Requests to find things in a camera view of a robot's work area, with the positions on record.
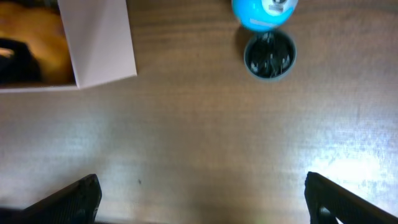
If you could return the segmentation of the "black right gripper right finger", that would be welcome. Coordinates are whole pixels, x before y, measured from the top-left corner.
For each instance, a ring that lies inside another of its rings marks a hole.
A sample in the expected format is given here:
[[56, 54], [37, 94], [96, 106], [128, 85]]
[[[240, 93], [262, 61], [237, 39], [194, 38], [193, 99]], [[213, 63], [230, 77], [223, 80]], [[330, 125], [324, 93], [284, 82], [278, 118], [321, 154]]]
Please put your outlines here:
[[397, 224], [397, 217], [316, 172], [307, 173], [304, 195], [310, 214], [310, 224], [339, 222]]

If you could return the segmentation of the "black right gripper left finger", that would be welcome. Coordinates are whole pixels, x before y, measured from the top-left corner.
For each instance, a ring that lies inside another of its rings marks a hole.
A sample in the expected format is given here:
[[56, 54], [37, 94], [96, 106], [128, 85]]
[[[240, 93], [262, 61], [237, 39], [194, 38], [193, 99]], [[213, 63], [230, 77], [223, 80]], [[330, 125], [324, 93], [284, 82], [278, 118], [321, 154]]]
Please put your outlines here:
[[22, 209], [1, 209], [1, 223], [88, 223], [95, 222], [102, 198], [96, 174], [89, 174], [54, 194]]

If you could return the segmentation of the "blue ball toy with base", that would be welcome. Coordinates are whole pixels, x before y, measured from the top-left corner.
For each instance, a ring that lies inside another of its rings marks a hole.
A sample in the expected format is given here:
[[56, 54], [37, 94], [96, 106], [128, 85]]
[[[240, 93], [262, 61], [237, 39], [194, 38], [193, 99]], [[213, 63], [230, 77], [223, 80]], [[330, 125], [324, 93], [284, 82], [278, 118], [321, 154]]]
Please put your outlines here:
[[296, 44], [279, 30], [288, 21], [298, 0], [232, 0], [233, 14], [241, 26], [254, 33], [243, 53], [247, 71], [265, 81], [284, 78], [294, 67]]

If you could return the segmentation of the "orange toy figure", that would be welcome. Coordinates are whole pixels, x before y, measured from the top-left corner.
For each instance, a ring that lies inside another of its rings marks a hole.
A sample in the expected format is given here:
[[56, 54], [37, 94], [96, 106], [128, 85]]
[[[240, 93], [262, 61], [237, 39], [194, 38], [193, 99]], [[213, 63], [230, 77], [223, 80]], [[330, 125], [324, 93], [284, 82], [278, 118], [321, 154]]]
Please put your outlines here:
[[28, 46], [45, 83], [64, 85], [74, 80], [62, 19], [55, 10], [2, 1], [1, 37]]

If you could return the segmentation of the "white cardboard box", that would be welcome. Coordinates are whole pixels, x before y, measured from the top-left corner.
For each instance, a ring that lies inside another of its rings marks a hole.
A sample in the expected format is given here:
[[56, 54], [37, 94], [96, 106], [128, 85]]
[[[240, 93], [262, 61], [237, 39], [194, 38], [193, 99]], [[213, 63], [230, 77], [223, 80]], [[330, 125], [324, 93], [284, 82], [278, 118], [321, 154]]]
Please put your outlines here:
[[1, 37], [1, 92], [78, 90], [137, 74], [125, 0], [13, 1], [27, 7], [49, 7], [60, 14], [74, 80], [51, 85], [28, 46]]

